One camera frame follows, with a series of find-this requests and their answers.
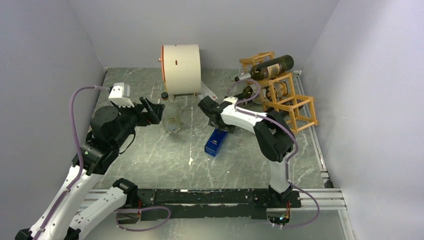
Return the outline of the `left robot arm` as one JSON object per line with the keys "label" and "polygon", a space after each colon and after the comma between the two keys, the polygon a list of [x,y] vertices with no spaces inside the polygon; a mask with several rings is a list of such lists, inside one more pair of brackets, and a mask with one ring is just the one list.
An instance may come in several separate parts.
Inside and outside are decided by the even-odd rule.
{"label": "left robot arm", "polygon": [[92,205],[78,212],[94,185],[123,153],[122,145],[136,135],[136,127],[158,125],[165,105],[140,97],[128,106],[116,103],[95,111],[91,131],[78,147],[68,175],[44,214],[30,228],[21,229],[17,240],[83,240],[102,220],[121,207],[132,208],[139,202],[138,187],[120,178]]}

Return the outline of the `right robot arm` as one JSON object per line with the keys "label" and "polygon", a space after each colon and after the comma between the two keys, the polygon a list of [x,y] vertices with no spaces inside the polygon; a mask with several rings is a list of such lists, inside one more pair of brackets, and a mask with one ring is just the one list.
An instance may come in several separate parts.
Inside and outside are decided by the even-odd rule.
{"label": "right robot arm", "polygon": [[270,202],[275,207],[282,207],[293,190],[289,160],[297,153],[298,143],[279,112],[256,112],[240,107],[247,101],[230,96],[217,103],[206,96],[200,100],[198,107],[209,118],[208,124],[216,129],[232,132],[238,127],[255,135],[261,153],[269,160]]}

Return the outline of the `large clear glass bottle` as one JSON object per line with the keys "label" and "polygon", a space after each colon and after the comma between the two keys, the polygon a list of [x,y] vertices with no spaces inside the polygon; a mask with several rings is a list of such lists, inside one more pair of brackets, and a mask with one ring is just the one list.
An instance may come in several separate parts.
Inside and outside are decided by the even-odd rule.
{"label": "large clear glass bottle", "polygon": [[167,133],[176,133],[182,127],[180,111],[166,91],[162,92],[160,97],[161,103],[165,106],[161,117],[162,125]]}

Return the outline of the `blue rectangular box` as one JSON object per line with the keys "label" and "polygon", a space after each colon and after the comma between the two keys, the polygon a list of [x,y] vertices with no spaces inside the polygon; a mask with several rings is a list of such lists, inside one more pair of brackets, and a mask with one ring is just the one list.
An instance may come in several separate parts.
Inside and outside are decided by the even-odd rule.
{"label": "blue rectangular box", "polygon": [[216,157],[221,150],[228,134],[229,133],[227,131],[215,129],[204,145],[204,152],[210,156]]}

